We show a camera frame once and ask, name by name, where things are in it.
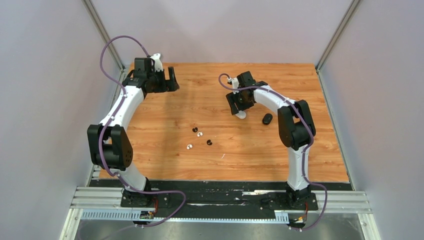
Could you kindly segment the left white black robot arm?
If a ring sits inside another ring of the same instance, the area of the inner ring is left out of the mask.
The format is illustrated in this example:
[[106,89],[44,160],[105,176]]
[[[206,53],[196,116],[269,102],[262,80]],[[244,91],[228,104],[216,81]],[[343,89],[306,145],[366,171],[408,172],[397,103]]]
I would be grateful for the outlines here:
[[148,93],[174,92],[179,89],[173,67],[166,79],[162,55],[137,57],[134,70],[122,83],[120,99],[99,124],[87,129],[90,158],[94,165],[109,169],[125,181],[121,206],[147,207],[153,201],[150,181],[140,173],[133,161],[134,151],[126,130],[137,107]]

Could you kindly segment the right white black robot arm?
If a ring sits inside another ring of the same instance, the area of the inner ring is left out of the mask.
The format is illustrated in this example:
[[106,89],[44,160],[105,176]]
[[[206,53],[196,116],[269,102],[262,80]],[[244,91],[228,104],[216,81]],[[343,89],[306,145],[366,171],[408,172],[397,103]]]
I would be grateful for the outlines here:
[[316,128],[308,103],[283,96],[264,81],[255,81],[250,71],[234,78],[228,74],[224,76],[227,83],[222,86],[230,90],[226,99],[233,116],[245,119],[246,110],[255,104],[261,104],[276,114],[278,135],[288,150],[289,174],[285,201],[290,208],[298,209],[311,194],[308,157]]

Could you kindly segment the white earbud charging case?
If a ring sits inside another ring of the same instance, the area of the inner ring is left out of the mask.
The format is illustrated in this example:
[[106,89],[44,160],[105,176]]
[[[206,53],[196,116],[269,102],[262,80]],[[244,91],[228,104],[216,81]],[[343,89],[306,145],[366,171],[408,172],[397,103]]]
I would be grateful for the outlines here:
[[247,113],[245,111],[239,111],[235,114],[235,116],[241,120],[244,120],[247,117]]

